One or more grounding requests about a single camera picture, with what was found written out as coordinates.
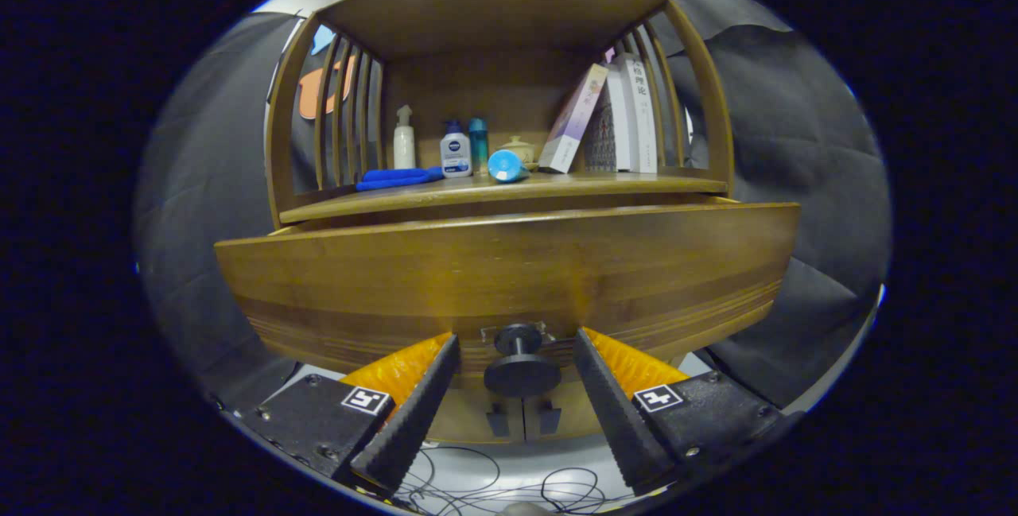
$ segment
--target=blue towel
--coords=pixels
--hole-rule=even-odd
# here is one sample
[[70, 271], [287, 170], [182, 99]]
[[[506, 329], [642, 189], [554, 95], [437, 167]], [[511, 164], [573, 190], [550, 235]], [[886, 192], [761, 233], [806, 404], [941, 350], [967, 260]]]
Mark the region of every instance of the blue towel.
[[442, 180], [442, 167], [430, 169], [371, 169], [364, 173], [361, 182], [357, 183], [357, 192], [378, 190], [379, 187], [410, 186], [412, 183], [426, 183]]

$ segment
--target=teal bottle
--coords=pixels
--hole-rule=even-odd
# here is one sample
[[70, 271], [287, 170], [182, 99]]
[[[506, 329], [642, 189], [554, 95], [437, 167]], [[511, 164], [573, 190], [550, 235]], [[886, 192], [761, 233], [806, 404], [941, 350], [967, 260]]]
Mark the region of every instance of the teal bottle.
[[470, 133], [470, 151], [477, 174], [488, 174], [488, 122], [484, 118], [470, 118], [466, 127]]

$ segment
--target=wooden cabinet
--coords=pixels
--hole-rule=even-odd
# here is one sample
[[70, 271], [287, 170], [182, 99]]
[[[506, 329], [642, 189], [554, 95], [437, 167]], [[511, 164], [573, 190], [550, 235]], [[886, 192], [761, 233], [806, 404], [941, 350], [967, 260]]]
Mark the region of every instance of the wooden cabinet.
[[[573, 173], [510, 185], [472, 176], [355, 192], [352, 182], [366, 169], [392, 163], [385, 141], [403, 104], [414, 110], [421, 167], [438, 165], [448, 118], [487, 118], [493, 150], [516, 135], [540, 151], [578, 74], [610, 46], [657, 56], [667, 73], [645, 25], [658, 13], [676, 27], [693, 64], [708, 169], [682, 168], [679, 145], [675, 165], [659, 154], [658, 174], [585, 173], [578, 157]], [[379, 93], [382, 115], [373, 122], [380, 131], [366, 132], [367, 97], [353, 97], [345, 110], [335, 104], [328, 116], [320, 95], [319, 189], [294, 194], [294, 93], [319, 24], [338, 34], [325, 66], [333, 69], [340, 57], [338, 77], [349, 53], [355, 64], [379, 64], [381, 84], [363, 84], [371, 74], [360, 73], [364, 80], [351, 93]], [[330, 74], [323, 73], [320, 93], [328, 93]], [[681, 135], [662, 128], [663, 113], [678, 117], [665, 78], [667, 92], [653, 93], [660, 147]], [[791, 255], [797, 205], [727, 197], [732, 140], [721, 83], [701, 39], [669, 0], [343, 0], [297, 32], [271, 103], [266, 160], [278, 230], [216, 244], [223, 276], [271, 349], [341, 372], [456, 332], [462, 365], [432, 426], [435, 440], [520, 440], [533, 408], [549, 399], [564, 407], [559, 429], [531, 429], [528, 440], [596, 432], [571, 366], [578, 327], [670, 360], [764, 318]], [[338, 186], [327, 187], [322, 175], [330, 163]], [[484, 389], [484, 369], [499, 355], [482, 331], [520, 321], [546, 325], [554, 341], [541, 352], [561, 364], [563, 384], [530, 403], [506, 403]], [[509, 437], [492, 435], [486, 413], [495, 404], [512, 415]]]

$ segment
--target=shelf board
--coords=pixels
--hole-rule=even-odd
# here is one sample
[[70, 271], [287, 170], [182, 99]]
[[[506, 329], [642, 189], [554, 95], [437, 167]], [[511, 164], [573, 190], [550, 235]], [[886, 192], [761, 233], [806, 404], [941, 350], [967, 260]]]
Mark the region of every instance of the shelf board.
[[385, 187], [317, 202], [280, 214], [284, 224], [394, 209], [464, 205], [470, 202], [520, 200], [590, 194], [725, 192], [727, 183], [689, 176], [635, 173], [533, 173], [516, 183], [498, 183], [491, 176], [447, 178], [414, 186]]
[[666, 0], [342, 0], [318, 12], [385, 62], [495, 49], [608, 46]]

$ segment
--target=small ceramic jar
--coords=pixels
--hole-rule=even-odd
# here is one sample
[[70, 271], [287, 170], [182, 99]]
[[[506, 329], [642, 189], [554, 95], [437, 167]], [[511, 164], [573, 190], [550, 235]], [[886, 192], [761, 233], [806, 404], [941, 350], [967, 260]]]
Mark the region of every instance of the small ceramic jar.
[[520, 162], [533, 162], [533, 144], [523, 142], [519, 136], [509, 136], [509, 142], [499, 147], [500, 151], [509, 151], [519, 157]]

